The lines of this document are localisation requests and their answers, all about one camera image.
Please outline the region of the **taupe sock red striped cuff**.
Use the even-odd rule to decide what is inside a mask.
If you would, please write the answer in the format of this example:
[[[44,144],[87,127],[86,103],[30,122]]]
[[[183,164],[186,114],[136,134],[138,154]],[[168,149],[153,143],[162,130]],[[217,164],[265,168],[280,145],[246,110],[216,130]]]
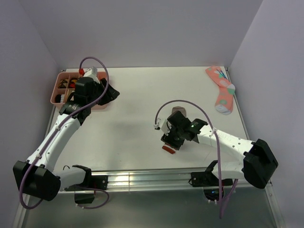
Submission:
[[[188,124],[186,109],[181,106],[172,108],[171,115],[167,121],[171,124],[169,134],[164,134],[161,140],[164,142],[163,150],[174,154],[183,145],[185,139],[182,138],[180,131],[185,124]]]

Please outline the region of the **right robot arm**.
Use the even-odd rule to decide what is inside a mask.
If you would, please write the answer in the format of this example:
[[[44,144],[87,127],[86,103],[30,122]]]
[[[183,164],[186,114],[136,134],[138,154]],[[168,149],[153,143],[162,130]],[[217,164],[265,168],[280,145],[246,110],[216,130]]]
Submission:
[[[235,161],[214,160],[205,171],[191,176],[194,187],[231,186],[233,181],[246,180],[263,189],[278,167],[278,161],[266,141],[250,141],[212,128],[201,119],[190,121],[180,111],[166,119],[158,118],[154,124],[162,130],[161,141],[175,153],[185,141],[194,141],[214,148],[235,158]]]

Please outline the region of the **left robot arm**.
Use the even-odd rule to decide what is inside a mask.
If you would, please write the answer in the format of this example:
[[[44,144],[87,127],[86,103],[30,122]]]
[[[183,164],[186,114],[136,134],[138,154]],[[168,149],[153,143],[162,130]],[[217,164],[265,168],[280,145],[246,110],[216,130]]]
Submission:
[[[58,192],[70,186],[86,190],[92,186],[90,168],[73,165],[70,169],[55,173],[55,164],[72,135],[91,114],[94,105],[105,105],[119,96],[105,78],[99,82],[90,77],[81,77],[75,84],[65,104],[61,107],[56,123],[41,145],[26,161],[17,161],[13,173],[19,189],[22,206],[29,209],[23,194],[40,200],[51,201]]]

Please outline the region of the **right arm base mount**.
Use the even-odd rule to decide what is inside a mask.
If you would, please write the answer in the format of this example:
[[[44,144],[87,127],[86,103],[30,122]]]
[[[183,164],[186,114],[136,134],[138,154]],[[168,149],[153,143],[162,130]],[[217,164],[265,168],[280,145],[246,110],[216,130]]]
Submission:
[[[219,200],[219,180],[209,171],[192,172],[188,184],[194,188],[214,187],[213,189],[204,189],[204,195],[211,201]]]

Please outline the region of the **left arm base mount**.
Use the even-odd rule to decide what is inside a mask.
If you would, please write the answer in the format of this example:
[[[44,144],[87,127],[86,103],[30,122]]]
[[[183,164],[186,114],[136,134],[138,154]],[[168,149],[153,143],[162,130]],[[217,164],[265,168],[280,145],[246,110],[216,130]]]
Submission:
[[[73,185],[64,188],[66,192],[74,192],[74,201],[76,206],[84,209],[96,209],[104,206],[110,199],[107,190],[108,175],[93,175],[88,185]],[[104,202],[101,205],[89,206],[95,200],[97,192],[102,192],[106,195]]]

